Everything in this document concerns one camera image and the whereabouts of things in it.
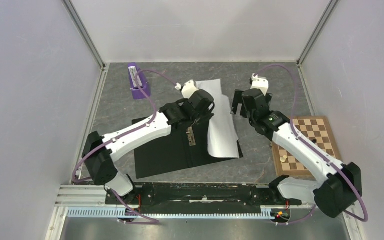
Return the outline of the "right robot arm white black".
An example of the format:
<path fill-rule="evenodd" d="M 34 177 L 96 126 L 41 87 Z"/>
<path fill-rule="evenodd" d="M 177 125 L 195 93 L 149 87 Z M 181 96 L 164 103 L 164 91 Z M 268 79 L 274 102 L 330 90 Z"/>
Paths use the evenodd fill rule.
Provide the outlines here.
<path fill-rule="evenodd" d="M 359 166 L 353 162 L 344 164 L 324 152 L 306 138 L 291 119 L 280 111 L 270 110 L 271 98 L 270 93 L 264 94 L 259 89 L 236 90 L 231 114 L 239 112 L 258 134 L 282 147 L 303 164 L 314 180 L 279 176 L 269 184 L 269 199 L 275 204 L 291 199 L 311 203 L 330 218 L 347 213 L 354 203 L 359 203 L 363 212 L 359 220 L 368 221 Z"/>

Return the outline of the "white paper sheets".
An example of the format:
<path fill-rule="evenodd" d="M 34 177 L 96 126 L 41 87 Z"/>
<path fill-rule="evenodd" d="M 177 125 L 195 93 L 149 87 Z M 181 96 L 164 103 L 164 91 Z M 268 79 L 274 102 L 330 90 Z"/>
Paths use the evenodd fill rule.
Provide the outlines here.
<path fill-rule="evenodd" d="M 235 130 L 229 98 L 222 93 L 220 79 L 198 81 L 196 86 L 214 98 L 214 116 L 208 126 L 208 153 L 215 158 L 238 159 L 238 135 Z"/>

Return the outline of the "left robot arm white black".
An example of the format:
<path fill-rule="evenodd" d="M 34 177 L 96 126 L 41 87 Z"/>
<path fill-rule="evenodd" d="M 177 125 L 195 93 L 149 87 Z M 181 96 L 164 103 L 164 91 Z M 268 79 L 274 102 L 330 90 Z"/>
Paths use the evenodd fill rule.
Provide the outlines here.
<path fill-rule="evenodd" d="M 86 138 L 79 163 L 85 165 L 95 186 L 107 186 L 123 203 L 131 204 L 137 198 L 137 191 L 129 176 L 115 167 L 115 162 L 153 140 L 209 121 L 214 108 L 214 98 L 199 89 L 188 98 L 165 104 L 153 115 L 130 127 L 105 135 L 94 131 Z"/>

